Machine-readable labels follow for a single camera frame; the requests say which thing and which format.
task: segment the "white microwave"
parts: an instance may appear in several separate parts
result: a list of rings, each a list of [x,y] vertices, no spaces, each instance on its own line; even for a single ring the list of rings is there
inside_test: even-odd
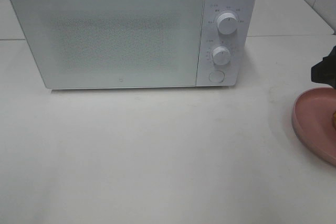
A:
[[[47,88],[232,86],[255,0],[10,0]]]

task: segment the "white table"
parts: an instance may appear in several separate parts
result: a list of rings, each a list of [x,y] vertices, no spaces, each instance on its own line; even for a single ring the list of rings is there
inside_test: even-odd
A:
[[[334,45],[250,37],[234,88],[49,91],[0,41],[0,222],[334,224],[336,168],[290,121]]]
[[[256,0],[248,36],[331,35],[304,0]],[[0,0],[0,40],[24,39],[9,0]]]

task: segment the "power level knob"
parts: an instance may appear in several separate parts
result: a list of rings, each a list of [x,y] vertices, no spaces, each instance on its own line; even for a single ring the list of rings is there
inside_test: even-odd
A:
[[[237,15],[231,12],[224,12],[217,18],[217,28],[221,34],[228,35],[237,30]]]
[[[216,47],[212,51],[212,59],[214,61],[214,64],[223,66],[230,62],[231,53],[226,47]]]

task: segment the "pink bowl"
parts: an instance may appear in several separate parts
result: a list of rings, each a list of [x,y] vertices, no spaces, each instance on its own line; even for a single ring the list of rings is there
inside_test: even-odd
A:
[[[317,88],[302,93],[295,101],[292,124],[300,141],[323,160],[336,166],[336,90]]]

